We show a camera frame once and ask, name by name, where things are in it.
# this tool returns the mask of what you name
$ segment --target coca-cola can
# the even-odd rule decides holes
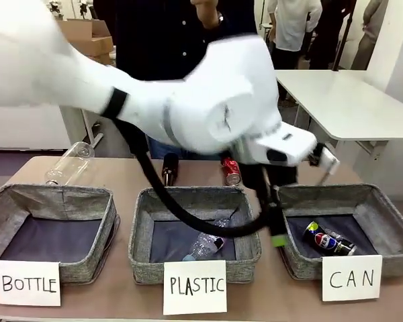
[[[222,172],[224,173],[224,182],[228,186],[237,186],[240,183],[239,165],[232,158],[221,159]]]

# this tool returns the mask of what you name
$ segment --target plastic bottle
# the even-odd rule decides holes
[[[94,158],[94,149],[85,142],[77,142],[45,174],[46,184],[74,184]]]
[[[229,224],[230,220],[228,218],[214,221],[214,225],[219,227],[228,227]],[[186,257],[184,257],[182,260],[184,262],[193,260],[209,260],[218,250],[222,248],[222,246],[224,246],[224,244],[225,239],[222,237],[200,233],[199,237],[192,245],[189,254],[186,255]]]

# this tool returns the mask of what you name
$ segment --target pepsi can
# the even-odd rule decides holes
[[[316,248],[321,249],[325,254],[331,256],[352,256],[357,246],[334,233],[328,234],[326,230],[315,221],[307,226],[304,232],[304,238]]]

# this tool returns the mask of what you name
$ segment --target hand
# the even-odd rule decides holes
[[[271,28],[269,30],[269,41],[270,42],[274,42],[276,39],[276,29],[275,28]]]
[[[219,26],[220,20],[216,11],[218,0],[191,0],[191,4],[195,6],[197,17],[206,29]]]

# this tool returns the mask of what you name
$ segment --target blue bottle cap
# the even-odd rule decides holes
[[[195,261],[195,258],[192,255],[186,255],[186,257],[182,259],[182,262],[193,262],[193,261]]]

